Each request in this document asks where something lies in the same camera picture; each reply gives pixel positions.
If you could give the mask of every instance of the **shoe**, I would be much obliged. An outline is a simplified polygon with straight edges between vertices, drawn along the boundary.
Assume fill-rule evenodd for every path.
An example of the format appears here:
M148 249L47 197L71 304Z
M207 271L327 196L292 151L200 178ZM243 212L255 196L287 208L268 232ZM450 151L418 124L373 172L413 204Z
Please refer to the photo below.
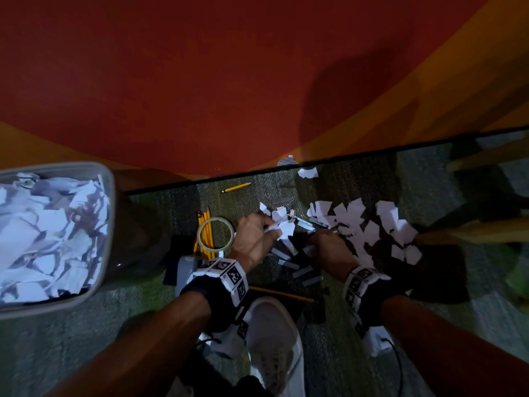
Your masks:
M245 320L250 374L274 396L305 397L303 347L285 307L275 298L257 298Z

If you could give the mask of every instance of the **wire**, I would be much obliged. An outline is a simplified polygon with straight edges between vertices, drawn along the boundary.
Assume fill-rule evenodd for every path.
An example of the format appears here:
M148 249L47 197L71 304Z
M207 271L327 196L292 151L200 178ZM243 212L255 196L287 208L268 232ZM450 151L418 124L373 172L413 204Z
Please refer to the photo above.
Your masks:
M200 340L198 343L195 344L195 346L193 348L196 348L198 347L200 344L204 344L205 342L208 342L208 341L215 341L216 343L218 344L222 344L222 341L219 340L218 338L207 338L205 340Z
M392 347L393 347L393 351L395 352L395 356L397 357L398 367L400 369L400 384L399 384L399 387L398 387L397 397L400 397L402 395L402 386L403 386L402 362L400 362L400 356L398 355L397 349L395 348L395 344L393 344L387 338L381 338L380 340L381 341L387 341L388 343L390 343L392 345Z

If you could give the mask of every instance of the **floor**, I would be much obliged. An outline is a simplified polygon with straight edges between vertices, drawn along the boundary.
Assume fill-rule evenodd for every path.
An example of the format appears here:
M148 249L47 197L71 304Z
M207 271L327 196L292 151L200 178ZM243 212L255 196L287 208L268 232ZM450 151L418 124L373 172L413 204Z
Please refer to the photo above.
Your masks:
M255 211L259 202L294 197L306 211L314 200L346 202L362 197L374 215L376 201L393 200L400 215L418 229L459 226L473 220L497 220L529 212L529 160L448 173L451 159L483 148L520 139L513 132L380 154L318 166L319 178L297 176L297 169L238 179L189 185L132 196L153 208L174 233L193 235L196 211L209 207L213 215L234 224ZM220 190L251 181L244 189ZM215 230L216 242L225 234ZM375 265L393 277L410 282L412 297L440 316L529 361L529 315L518 308L513 286L524 292L529 280L526 245L430 247L410 267L389 259L387 250L374 253ZM341 285L324 274L319 286L302 287L290 271L267 258L250 275L250 283L288 289L314 297L318 304L288 306L297 322L305 350L307 395L393 396L398 366L393 354L367 357L347 322L340 300ZM0 396L39 396L86 360L109 345L128 318L167 304L174 289L161 277L148 283L101 292L72 311L0 322ZM430 396L413 364L397 346L404 367L406 396ZM209 355L230 381L248 373L248 360L235 363Z

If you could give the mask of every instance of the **chair leg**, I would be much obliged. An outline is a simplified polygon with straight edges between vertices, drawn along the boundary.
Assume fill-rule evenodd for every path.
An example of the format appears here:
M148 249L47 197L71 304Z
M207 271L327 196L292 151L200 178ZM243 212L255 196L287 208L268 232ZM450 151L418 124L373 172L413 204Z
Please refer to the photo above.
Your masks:
M419 234L415 237L424 245L458 245L471 243L506 243L529 241L529 217L476 223L456 229Z
M529 157L529 138L506 143L492 149L485 149L471 156L451 161L446 165L446 170L453 173L467 168L493 165L526 157Z

